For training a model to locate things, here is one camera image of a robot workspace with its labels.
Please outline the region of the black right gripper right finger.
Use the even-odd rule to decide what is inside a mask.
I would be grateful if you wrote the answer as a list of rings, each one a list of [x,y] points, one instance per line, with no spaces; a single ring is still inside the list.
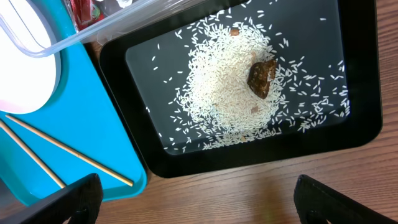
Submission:
[[[297,179],[294,204],[304,224],[397,224],[307,175]]]

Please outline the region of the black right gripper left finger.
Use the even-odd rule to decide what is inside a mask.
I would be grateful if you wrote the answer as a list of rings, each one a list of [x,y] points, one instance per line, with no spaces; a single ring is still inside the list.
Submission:
[[[3,218],[7,223],[94,224],[103,200],[98,174],[89,174],[59,191],[39,200],[23,211]]]

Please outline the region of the wooden chopstick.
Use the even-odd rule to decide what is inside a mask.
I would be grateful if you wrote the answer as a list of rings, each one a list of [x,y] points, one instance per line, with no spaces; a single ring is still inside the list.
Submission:
[[[73,148],[67,146],[66,144],[58,141],[57,139],[49,136],[48,134],[45,134],[44,132],[34,128],[33,126],[11,116],[11,115],[6,115],[6,117],[10,120],[12,120],[13,122],[19,124],[20,126],[28,129],[29,131],[33,132],[34,134],[40,136],[41,138],[45,139],[46,141],[52,143],[53,145],[56,145],[57,147],[63,149],[64,151],[67,151],[68,153],[74,155],[75,157],[85,161],[86,163],[96,167],[97,169],[107,173],[108,175],[114,177],[115,179],[120,180],[121,182],[125,183],[126,185],[132,187],[134,185],[134,182],[130,179],[128,179],[127,177],[111,170],[110,168],[100,164],[99,162],[96,162],[95,160],[91,159],[90,157],[74,150]]]
[[[61,188],[65,188],[65,183],[32,151],[10,127],[1,121],[1,129]]]

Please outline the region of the large white round plate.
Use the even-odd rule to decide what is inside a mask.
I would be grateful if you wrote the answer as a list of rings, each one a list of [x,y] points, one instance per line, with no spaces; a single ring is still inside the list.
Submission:
[[[32,57],[56,38],[32,1],[1,0],[1,111],[27,114],[39,110],[61,78],[59,53]]]

